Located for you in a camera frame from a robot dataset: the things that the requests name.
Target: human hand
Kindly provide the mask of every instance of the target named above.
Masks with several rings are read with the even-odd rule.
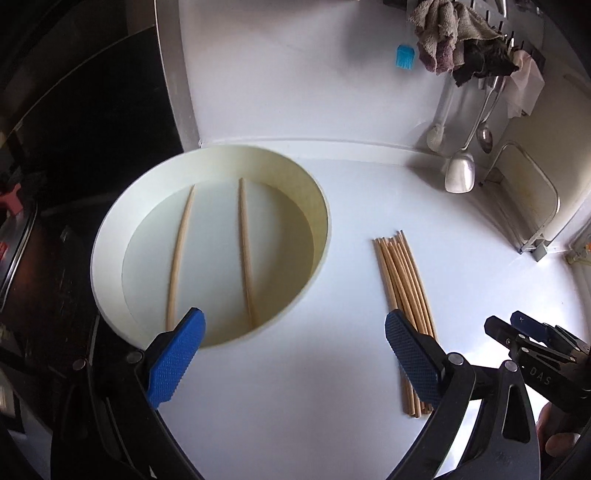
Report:
[[[550,420],[551,403],[547,403],[542,408],[538,422],[535,424],[538,433],[538,443],[540,452],[546,452],[552,457],[566,455],[574,447],[581,435],[578,433],[555,433],[547,432],[548,422]]]

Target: towel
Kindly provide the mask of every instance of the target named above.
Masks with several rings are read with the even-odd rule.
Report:
[[[521,116],[522,111],[531,115],[545,85],[536,62],[525,50],[517,50],[513,62],[519,70],[507,79],[503,92],[509,118]]]
[[[457,41],[457,15],[451,0],[424,0],[409,17],[418,37],[419,59],[430,72],[453,68]]]
[[[437,74],[464,65],[464,41],[502,37],[473,9],[451,0],[424,0],[409,20],[416,26],[419,59]]]
[[[500,38],[494,40],[466,40],[464,65],[453,71],[456,85],[461,86],[472,77],[511,75],[518,67],[509,58],[507,45]]]

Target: kitchen utensil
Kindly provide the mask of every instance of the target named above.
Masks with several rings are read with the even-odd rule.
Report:
[[[244,179],[238,181],[238,202],[240,210],[240,245],[242,257],[242,276],[244,278],[244,296],[246,299],[246,308],[248,309],[248,319],[254,330],[258,326],[258,315],[254,302],[254,288],[252,286],[252,264],[251,249],[248,243],[248,214],[246,213],[246,190]]]
[[[174,247],[173,266],[170,269],[170,284],[168,285],[168,306],[166,312],[166,329],[167,331],[174,330],[176,326],[176,304],[177,304],[177,289],[178,289],[178,272],[181,267],[181,258],[183,253],[183,245],[185,237],[187,236],[187,227],[189,225],[189,216],[191,215],[191,207],[193,206],[193,198],[195,197],[195,185],[191,187],[187,202],[183,210],[183,217],[181,218],[180,226],[178,227],[177,241]]]
[[[445,85],[443,86],[443,93],[441,94],[441,107],[438,108],[438,115],[434,121],[433,127],[427,132],[427,146],[434,152],[439,152],[441,150],[445,123],[452,106],[453,96],[456,93],[456,89],[457,87],[452,74],[448,74]]]
[[[476,129],[476,138],[478,139],[478,143],[480,144],[481,149],[485,153],[492,152],[492,132],[488,124],[486,123],[488,118],[490,117],[492,111],[495,109],[496,104],[499,102],[499,98],[501,98],[501,93],[503,92],[503,88],[505,87],[506,77],[503,77],[502,80],[500,77],[494,77],[491,81],[491,87],[493,90],[496,91],[495,100],[492,102],[492,106],[490,110],[486,113],[484,118],[478,124]]]
[[[390,277],[390,281],[392,282],[392,285],[396,287],[396,291],[398,292],[398,295],[401,299],[401,303],[404,305],[404,310],[406,311],[407,308],[407,300],[406,298],[402,297],[404,295],[404,289],[402,288],[402,282],[400,280],[400,275],[398,274],[398,271],[396,270],[396,266],[394,265],[394,259],[392,257],[392,254],[390,252],[390,250],[388,249],[388,243],[386,241],[385,238],[380,238],[376,240],[379,243],[380,249],[382,251],[382,255],[384,256],[385,260],[386,260],[386,265],[388,266],[388,272],[389,272],[389,277]],[[413,324],[413,326],[416,327],[416,323],[414,323],[414,319],[409,321]],[[409,404],[409,415],[415,417],[415,418],[420,418],[421,417],[421,401],[418,398],[417,393],[409,386],[409,391],[412,392],[412,402],[410,402]]]
[[[394,238],[376,239],[374,244],[390,310],[401,308],[416,331],[436,338],[431,310],[406,237],[400,232]],[[405,412],[414,417],[431,413],[431,406],[419,400],[404,378]]]
[[[175,240],[192,185],[177,318],[191,306],[205,313],[201,348],[252,331],[241,266],[240,178],[248,194],[257,326],[279,318],[316,278],[330,221],[320,187],[303,168],[277,153],[238,145],[178,155],[123,192],[95,240],[90,266],[95,300],[127,342],[146,348],[165,330]]]
[[[468,135],[466,143],[460,150],[452,155],[449,163],[447,164],[447,170],[445,173],[445,189],[450,193],[466,193],[472,190],[474,187],[474,181],[476,179],[476,166],[474,165],[474,157],[472,157],[472,155],[468,153],[467,150],[468,145],[470,145],[470,142],[476,133],[478,123],[480,123],[480,118],[486,109],[486,104],[491,98],[493,92],[493,89],[488,89],[484,103],[480,109],[480,113],[474,122],[474,126],[470,131],[470,135]]]

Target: white wall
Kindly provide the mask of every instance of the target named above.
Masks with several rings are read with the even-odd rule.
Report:
[[[255,138],[426,148],[444,84],[395,67],[405,12],[381,0],[180,0],[187,75],[205,144]],[[484,93],[457,92],[444,153],[464,142]],[[506,126],[502,102],[491,117]],[[477,160],[486,156],[474,143]]]

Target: chopstick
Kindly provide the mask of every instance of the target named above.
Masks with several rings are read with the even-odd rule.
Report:
[[[401,288],[400,278],[398,276],[398,272],[396,271],[396,267],[394,265],[394,261],[392,259],[392,255],[388,250],[388,245],[384,238],[374,240],[376,246],[379,247],[378,252],[378,262],[380,265],[386,266],[386,270],[388,275],[386,276],[384,271],[382,270],[382,275],[386,278],[386,288],[388,291],[389,296],[389,304],[393,306],[395,309],[398,308],[398,300],[394,292],[398,293],[402,302],[406,303],[407,299],[404,297],[404,290]],[[409,318],[411,323],[414,322],[412,317]],[[405,409],[406,413],[411,417],[419,418],[421,416],[421,404],[418,399],[417,393],[414,391],[413,386],[410,384],[408,378],[403,376],[402,380],[402,390],[404,391],[405,397]]]
[[[374,245],[389,307],[401,308],[408,321],[419,333],[437,339],[423,282],[404,233],[400,232],[390,239],[375,239]],[[419,400],[405,375],[402,390],[405,412],[408,415],[420,417],[421,413],[429,414],[433,411],[431,405]]]
[[[183,253],[183,245],[185,236],[187,235],[187,227],[189,225],[189,217],[191,215],[191,207],[193,206],[193,198],[195,197],[195,185],[191,187],[187,202],[181,217],[181,223],[178,226],[177,242],[174,246],[173,264],[170,268],[170,282],[168,284],[168,303],[166,309],[166,330],[169,332],[176,327],[175,308],[177,303],[177,288],[178,288],[178,272],[181,266],[181,254]]]
[[[410,259],[410,263],[413,267],[414,278],[418,284],[419,299],[421,301],[421,305],[422,305],[425,313],[427,314],[429,328],[431,330],[430,335],[433,338],[435,338],[435,340],[439,341],[437,339],[437,331],[435,330],[435,325],[433,323],[433,314],[431,313],[431,307],[429,306],[427,296],[425,295],[425,287],[423,286],[423,281],[421,280],[421,275],[419,275],[419,273],[418,273],[418,268],[417,268],[417,264],[414,261],[413,252],[410,250],[410,246],[409,246],[406,236],[404,235],[404,232],[402,230],[400,230],[400,237],[402,239],[402,244],[403,244],[403,246],[408,254],[408,257]]]
[[[246,215],[246,189],[244,186],[244,179],[238,181],[238,209],[240,219],[240,245],[242,254],[242,276],[244,279],[244,296],[246,300],[246,309],[248,310],[248,319],[251,323],[251,329],[254,330],[259,325],[259,321],[254,303],[254,288],[252,285],[251,249],[248,243],[248,217]]]

